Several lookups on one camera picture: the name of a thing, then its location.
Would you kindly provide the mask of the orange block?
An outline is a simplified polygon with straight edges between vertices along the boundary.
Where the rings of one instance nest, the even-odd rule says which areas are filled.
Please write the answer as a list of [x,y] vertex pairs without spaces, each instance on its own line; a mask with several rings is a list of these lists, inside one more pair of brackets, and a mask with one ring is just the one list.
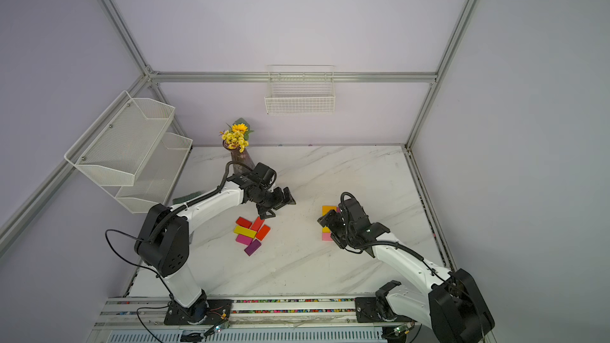
[[325,216],[329,212],[336,211],[336,210],[337,210],[336,206],[322,206],[322,216]]

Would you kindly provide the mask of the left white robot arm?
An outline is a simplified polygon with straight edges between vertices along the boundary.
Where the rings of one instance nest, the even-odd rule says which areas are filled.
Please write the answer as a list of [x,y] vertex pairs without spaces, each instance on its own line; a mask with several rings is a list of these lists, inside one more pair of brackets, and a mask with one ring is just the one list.
[[125,257],[121,260],[153,272],[170,300],[182,311],[203,314],[208,308],[207,295],[197,284],[188,263],[193,233],[224,211],[245,203],[253,203],[262,220],[274,218],[285,206],[295,205],[289,188],[277,187],[276,179],[276,171],[263,163],[250,168],[230,161],[216,189],[175,206],[158,203],[149,209],[138,236],[109,229],[104,233],[106,243],[112,252],[117,252],[110,240],[111,233],[132,239],[142,263],[133,263]]

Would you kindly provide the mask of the purple block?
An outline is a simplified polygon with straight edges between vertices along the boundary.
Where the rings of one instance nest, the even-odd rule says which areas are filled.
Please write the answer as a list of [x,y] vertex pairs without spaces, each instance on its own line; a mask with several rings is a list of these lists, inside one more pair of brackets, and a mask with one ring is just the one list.
[[251,243],[244,249],[244,252],[251,257],[261,247],[261,241],[253,239]]

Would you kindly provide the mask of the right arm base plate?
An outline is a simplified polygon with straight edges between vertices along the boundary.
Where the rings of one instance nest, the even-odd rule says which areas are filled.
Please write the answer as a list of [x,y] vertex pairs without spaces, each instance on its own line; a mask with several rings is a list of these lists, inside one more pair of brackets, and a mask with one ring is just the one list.
[[381,297],[357,297],[354,299],[355,313],[358,323],[381,323],[381,322],[414,322],[404,315],[395,313],[385,298]]

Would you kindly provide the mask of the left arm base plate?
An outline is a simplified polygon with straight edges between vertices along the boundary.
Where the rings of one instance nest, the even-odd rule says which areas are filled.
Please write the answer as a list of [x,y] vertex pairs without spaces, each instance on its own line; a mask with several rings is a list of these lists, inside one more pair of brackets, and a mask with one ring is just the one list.
[[170,301],[164,324],[166,326],[215,326],[228,319],[233,303],[231,299],[207,299],[205,302],[196,301],[193,306],[186,308],[176,301]]

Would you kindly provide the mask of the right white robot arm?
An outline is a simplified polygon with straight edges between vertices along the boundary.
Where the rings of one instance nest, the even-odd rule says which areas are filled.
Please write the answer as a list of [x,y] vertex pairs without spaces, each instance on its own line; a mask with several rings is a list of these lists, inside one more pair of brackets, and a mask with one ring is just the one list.
[[415,322],[432,330],[440,342],[482,342],[495,321],[481,291],[467,271],[455,272],[427,260],[379,222],[370,222],[349,192],[338,207],[318,220],[332,241],[347,252],[367,253],[402,278],[380,287],[373,297],[355,300],[359,322]]

